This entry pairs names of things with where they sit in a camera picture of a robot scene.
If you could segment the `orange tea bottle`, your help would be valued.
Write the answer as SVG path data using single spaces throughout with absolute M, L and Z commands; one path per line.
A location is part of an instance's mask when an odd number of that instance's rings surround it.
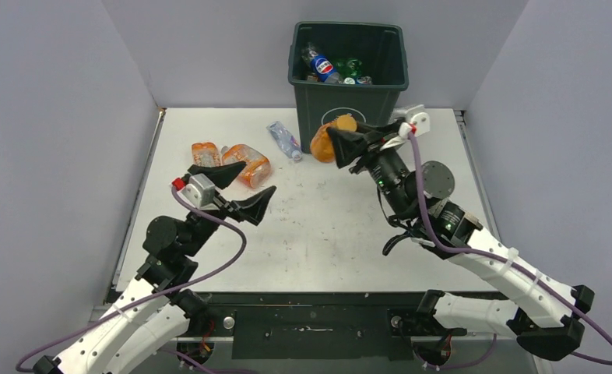
M 322 163 L 332 163 L 336 160 L 332 140 L 327 133 L 329 128 L 355 132 L 357 121 L 351 114 L 340 115 L 318 129 L 311 140 L 310 151 L 311 155 Z

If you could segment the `crushed orange bottle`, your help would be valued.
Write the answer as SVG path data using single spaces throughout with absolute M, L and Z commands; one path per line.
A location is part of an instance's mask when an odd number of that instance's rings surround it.
M 233 164 L 242 161 L 245 163 L 245 166 L 236 179 L 250 189 L 260 187 L 272 173 L 269 159 L 249 145 L 236 144 L 231 147 L 223 146 L 221 148 L 222 164 Z
M 214 143 L 193 143 L 191 151 L 194 165 L 207 168 L 219 167 L 221 165 L 221 154 Z

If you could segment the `green plastic bottle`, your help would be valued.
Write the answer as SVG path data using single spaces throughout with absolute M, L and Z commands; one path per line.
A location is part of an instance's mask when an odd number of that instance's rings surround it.
M 364 75 L 364 63 L 358 58 L 338 58 L 333 65 L 343 78 L 358 78 Z

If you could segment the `Pepsi bottle blue label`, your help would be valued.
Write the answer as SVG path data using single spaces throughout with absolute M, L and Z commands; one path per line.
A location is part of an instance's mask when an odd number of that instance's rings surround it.
M 313 43 L 301 49 L 301 57 L 323 83 L 341 83 L 343 77 L 331 61 Z

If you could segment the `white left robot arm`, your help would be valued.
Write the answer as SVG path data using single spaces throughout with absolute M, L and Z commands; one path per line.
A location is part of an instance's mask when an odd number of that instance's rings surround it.
M 174 199 L 188 210 L 180 218 L 152 219 L 142 244 L 147 252 L 127 288 L 96 322 L 71 333 L 76 342 L 55 356 L 44 355 L 46 344 L 16 364 L 25 373 L 111 373 L 134 368 L 153 351 L 183 333 L 201 334 L 208 324 L 207 303 L 191 286 L 208 280 L 235 263 L 248 240 L 230 223 L 259 225 L 276 192 L 271 185 L 244 200 L 227 200 L 221 192 L 246 164 L 207 168 L 196 165 L 171 183 Z M 194 256 L 221 227 L 239 235 L 241 247 L 215 270 L 194 277 Z

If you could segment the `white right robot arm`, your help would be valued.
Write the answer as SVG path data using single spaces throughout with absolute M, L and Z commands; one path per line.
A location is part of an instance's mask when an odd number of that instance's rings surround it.
M 494 287 L 499 299 L 469 298 L 428 291 L 416 313 L 425 333 L 464 330 L 514 338 L 530 354 L 559 361 L 581 345 L 593 291 L 541 273 L 504 246 L 480 221 L 451 201 L 452 172 L 442 163 L 409 170 L 397 150 L 415 140 L 407 123 L 355 131 L 329 128 L 336 165 L 367 172 L 380 199 L 392 209 L 387 220 L 438 258 L 474 273 Z

